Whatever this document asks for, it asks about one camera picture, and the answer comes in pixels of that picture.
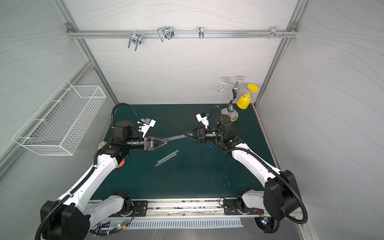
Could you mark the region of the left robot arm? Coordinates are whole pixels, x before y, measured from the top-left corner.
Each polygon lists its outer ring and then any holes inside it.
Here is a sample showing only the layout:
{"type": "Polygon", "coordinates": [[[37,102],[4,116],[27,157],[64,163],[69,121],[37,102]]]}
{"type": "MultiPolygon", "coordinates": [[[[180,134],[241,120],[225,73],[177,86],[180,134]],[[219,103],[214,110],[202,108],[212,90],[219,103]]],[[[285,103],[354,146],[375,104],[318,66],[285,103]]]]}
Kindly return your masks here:
{"type": "Polygon", "coordinates": [[[138,119],[132,129],[129,121],[111,121],[113,136],[94,155],[92,166],[59,199],[47,201],[41,208],[41,223],[36,240],[83,240],[93,226],[114,214],[130,215],[134,205],[130,194],[115,192],[98,204],[87,204],[106,177],[125,163],[130,150],[153,151],[167,144],[163,138],[147,135],[153,119],[138,119]]]}

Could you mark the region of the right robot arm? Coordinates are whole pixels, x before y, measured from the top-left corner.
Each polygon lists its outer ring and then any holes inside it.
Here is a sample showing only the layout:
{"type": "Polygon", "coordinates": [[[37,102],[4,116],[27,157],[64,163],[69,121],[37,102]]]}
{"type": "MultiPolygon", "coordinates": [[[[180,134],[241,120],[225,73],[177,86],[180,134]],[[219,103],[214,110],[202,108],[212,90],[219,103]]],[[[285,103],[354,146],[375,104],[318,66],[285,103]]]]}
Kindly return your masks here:
{"type": "Polygon", "coordinates": [[[263,194],[253,190],[240,196],[240,203],[247,208],[267,211],[275,220],[288,219],[296,224],[308,222],[309,215],[301,197],[296,178],[289,170],[282,171],[256,154],[234,130],[228,115],[219,114],[213,125],[212,114],[196,114],[201,125],[185,133],[185,137],[197,143],[213,142],[216,147],[242,164],[264,188],[263,194]]]}

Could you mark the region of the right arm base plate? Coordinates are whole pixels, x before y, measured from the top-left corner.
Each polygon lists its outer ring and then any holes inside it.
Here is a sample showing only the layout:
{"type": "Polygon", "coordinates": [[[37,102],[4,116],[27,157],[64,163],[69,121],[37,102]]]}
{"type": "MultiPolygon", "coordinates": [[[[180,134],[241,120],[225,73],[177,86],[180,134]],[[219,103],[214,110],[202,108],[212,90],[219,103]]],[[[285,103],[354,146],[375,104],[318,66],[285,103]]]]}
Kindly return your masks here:
{"type": "Polygon", "coordinates": [[[219,205],[223,207],[224,214],[227,216],[232,215],[263,215],[265,213],[262,209],[248,208],[242,199],[226,199],[220,198],[219,205]]]}

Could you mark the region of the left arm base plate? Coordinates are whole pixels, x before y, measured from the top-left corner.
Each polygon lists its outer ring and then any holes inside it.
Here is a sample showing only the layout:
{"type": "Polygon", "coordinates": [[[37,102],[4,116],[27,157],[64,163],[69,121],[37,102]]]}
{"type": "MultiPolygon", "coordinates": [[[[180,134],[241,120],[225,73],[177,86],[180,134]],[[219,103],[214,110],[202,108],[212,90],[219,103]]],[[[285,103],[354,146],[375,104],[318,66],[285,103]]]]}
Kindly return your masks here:
{"type": "Polygon", "coordinates": [[[123,209],[110,217],[145,217],[147,214],[148,201],[130,201],[123,209]]]}

